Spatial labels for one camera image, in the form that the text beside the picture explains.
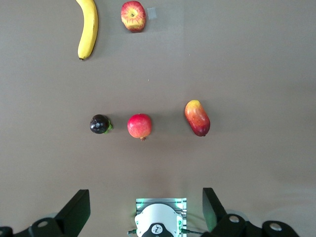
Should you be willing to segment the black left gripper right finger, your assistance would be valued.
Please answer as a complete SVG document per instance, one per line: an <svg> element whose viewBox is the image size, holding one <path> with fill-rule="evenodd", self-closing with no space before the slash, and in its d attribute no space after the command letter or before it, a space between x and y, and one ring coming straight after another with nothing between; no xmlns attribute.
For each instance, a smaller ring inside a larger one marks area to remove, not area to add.
<svg viewBox="0 0 316 237"><path fill-rule="evenodd" d="M212 188L203 188L202 210L208 231L203 237L297 237L288 224L266 221L262 227L253 225L240 215L229 214Z"/></svg>

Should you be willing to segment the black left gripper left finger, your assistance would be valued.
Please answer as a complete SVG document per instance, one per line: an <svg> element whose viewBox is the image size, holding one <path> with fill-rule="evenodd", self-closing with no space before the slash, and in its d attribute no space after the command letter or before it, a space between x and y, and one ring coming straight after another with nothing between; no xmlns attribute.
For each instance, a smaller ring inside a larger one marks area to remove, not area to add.
<svg viewBox="0 0 316 237"><path fill-rule="evenodd" d="M27 229L14 233L11 227L0 228L2 237L77 237L90 217L89 190L79 190L55 217L32 223Z"/></svg>

